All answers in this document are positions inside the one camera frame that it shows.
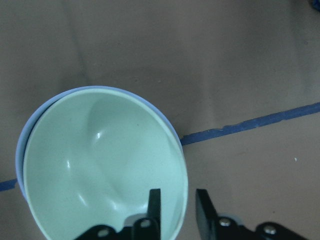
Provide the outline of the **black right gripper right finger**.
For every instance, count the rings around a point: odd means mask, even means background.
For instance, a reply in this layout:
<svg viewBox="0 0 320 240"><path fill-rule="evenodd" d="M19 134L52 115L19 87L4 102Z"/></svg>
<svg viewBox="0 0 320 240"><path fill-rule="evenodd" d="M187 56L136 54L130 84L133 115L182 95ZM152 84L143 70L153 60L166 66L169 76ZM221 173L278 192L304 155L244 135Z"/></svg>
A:
<svg viewBox="0 0 320 240"><path fill-rule="evenodd" d="M275 222L250 230L233 218L218 215L206 189L195 192L196 222L202 240L304 240L297 232Z"/></svg>

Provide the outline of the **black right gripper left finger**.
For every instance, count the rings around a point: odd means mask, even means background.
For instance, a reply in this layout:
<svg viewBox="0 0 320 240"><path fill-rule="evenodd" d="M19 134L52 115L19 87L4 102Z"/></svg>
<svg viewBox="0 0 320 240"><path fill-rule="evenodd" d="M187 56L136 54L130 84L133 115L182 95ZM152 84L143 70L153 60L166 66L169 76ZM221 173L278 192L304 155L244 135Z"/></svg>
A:
<svg viewBox="0 0 320 240"><path fill-rule="evenodd" d="M109 225L95 225L77 240L160 240L161 239L161 190L149 191L146 216L137 219L133 225L116 231Z"/></svg>

